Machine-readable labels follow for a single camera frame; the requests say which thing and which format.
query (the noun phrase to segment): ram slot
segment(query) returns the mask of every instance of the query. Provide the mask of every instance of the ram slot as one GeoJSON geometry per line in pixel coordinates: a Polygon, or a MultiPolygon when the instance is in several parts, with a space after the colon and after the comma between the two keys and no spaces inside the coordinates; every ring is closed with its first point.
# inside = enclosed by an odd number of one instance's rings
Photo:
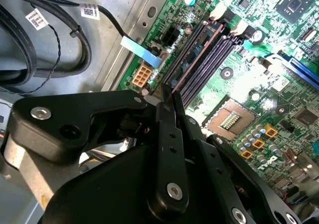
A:
{"type": "Polygon", "coordinates": [[[198,64],[195,69],[185,79],[184,85],[179,88],[185,106],[188,106],[195,96],[203,89],[205,84],[222,65],[228,55],[234,50],[236,45],[243,43],[242,38],[231,34],[223,36],[213,45],[209,54],[203,62],[198,64]]]}
{"type": "Polygon", "coordinates": [[[198,38],[203,34],[203,31],[205,30],[207,25],[206,21],[201,22],[197,29],[192,33],[191,37],[185,44],[185,47],[182,49],[180,54],[177,56],[177,58],[174,60],[173,64],[169,67],[169,69],[166,71],[162,83],[168,83],[176,73],[176,70],[178,69],[179,65],[185,59],[187,54],[190,52],[190,50],[194,47],[195,43],[197,42],[198,38]]]}
{"type": "Polygon", "coordinates": [[[192,48],[186,53],[185,57],[180,62],[176,69],[175,75],[168,81],[173,92],[179,89],[189,73],[192,72],[198,63],[201,63],[209,52],[209,47],[215,44],[219,37],[222,36],[224,25],[218,22],[211,22],[195,41],[192,48]]]}

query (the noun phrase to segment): integrated circuit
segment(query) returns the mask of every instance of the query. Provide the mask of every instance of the integrated circuit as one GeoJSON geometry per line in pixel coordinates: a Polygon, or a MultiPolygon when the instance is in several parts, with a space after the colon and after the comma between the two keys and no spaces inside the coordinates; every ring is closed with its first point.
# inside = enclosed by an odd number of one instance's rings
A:
{"type": "Polygon", "coordinates": [[[294,115],[294,118],[298,120],[301,124],[309,126],[318,119],[318,116],[310,110],[302,108],[294,115]]]}
{"type": "Polygon", "coordinates": [[[242,8],[242,9],[246,9],[249,7],[249,4],[250,4],[250,0],[240,0],[239,1],[239,6],[242,8]]]}
{"type": "Polygon", "coordinates": [[[228,140],[233,140],[255,118],[256,116],[252,111],[226,96],[219,110],[212,114],[212,118],[207,122],[206,126],[211,132],[217,133],[228,140]]]}
{"type": "Polygon", "coordinates": [[[289,23],[296,23],[315,0],[280,0],[275,10],[289,23]]]}

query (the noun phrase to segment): white sticker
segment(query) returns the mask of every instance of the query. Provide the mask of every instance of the white sticker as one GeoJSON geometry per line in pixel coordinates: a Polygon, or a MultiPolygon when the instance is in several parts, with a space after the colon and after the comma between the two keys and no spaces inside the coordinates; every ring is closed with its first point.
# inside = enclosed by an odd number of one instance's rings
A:
{"type": "Polygon", "coordinates": [[[80,4],[80,9],[82,17],[100,20],[100,13],[97,5],[83,3],[80,4]]]}
{"type": "Polygon", "coordinates": [[[48,21],[44,18],[44,16],[37,8],[33,12],[25,16],[25,18],[34,26],[37,31],[49,25],[48,21]]]}
{"type": "Polygon", "coordinates": [[[275,81],[275,83],[273,84],[272,88],[274,88],[276,91],[280,92],[288,84],[289,84],[289,80],[286,77],[281,76],[278,80],[275,81]]]}

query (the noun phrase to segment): connector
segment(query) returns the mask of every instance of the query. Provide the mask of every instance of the connector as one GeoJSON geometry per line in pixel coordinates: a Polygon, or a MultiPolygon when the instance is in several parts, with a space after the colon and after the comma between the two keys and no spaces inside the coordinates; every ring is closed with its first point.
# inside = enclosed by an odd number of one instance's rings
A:
{"type": "Polygon", "coordinates": [[[264,145],[265,145],[265,142],[262,141],[262,140],[259,139],[259,138],[257,138],[256,141],[253,143],[253,146],[254,146],[255,148],[262,148],[262,147],[264,147],[264,145]]]}
{"type": "Polygon", "coordinates": [[[266,124],[265,125],[265,130],[266,130],[266,135],[270,138],[276,136],[276,134],[278,133],[278,131],[272,127],[270,124],[266,124]]]}
{"type": "Polygon", "coordinates": [[[253,153],[246,150],[245,152],[241,152],[240,155],[245,159],[249,159],[251,156],[253,156],[253,153]]]}
{"type": "Polygon", "coordinates": [[[138,87],[143,87],[152,74],[152,69],[144,64],[141,64],[136,72],[132,83],[138,87]]]}

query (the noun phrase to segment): chip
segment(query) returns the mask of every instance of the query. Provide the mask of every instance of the chip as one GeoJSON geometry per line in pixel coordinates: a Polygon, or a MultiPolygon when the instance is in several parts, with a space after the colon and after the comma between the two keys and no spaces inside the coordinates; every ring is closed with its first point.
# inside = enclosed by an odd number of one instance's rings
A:
{"type": "Polygon", "coordinates": [[[280,0],[275,9],[289,23],[296,23],[315,0],[280,0]]]}
{"type": "Polygon", "coordinates": [[[313,134],[309,134],[307,137],[305,137],[306,140],[312,140],[315,136],[313,134]]]}
{"type": "Polygon", "coordinates": [[[294,115],[294,117],[305,126],[313,124],[318,119],[318,116],[316,114],[306,108],[302,108],[301,110],[299,110],[294,115]]]}
{"type": "Polygon", "coordinates": [[[240,1],[239,1],[239,5],[240,5],[242,8],[246,9],[246,8],[248,8],[248,6],[249,6],[249,0],[240,0],[240,1]]]}

